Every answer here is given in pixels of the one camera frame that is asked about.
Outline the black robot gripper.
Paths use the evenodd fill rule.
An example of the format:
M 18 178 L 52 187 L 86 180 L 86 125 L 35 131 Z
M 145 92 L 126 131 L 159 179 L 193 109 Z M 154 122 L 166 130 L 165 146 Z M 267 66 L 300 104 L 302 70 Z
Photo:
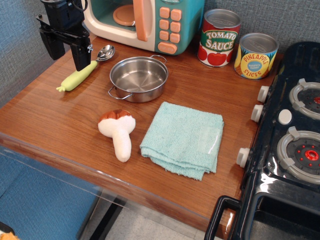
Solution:
M 75 68 L 79 72 L 91 63 L 92 44 L 85 30 L 84 12 L 88 1 L 42 0 L 46 14 L 39 14 L 40 36 L 53 60 L 65 54 L 64 43 L 70 45 Z

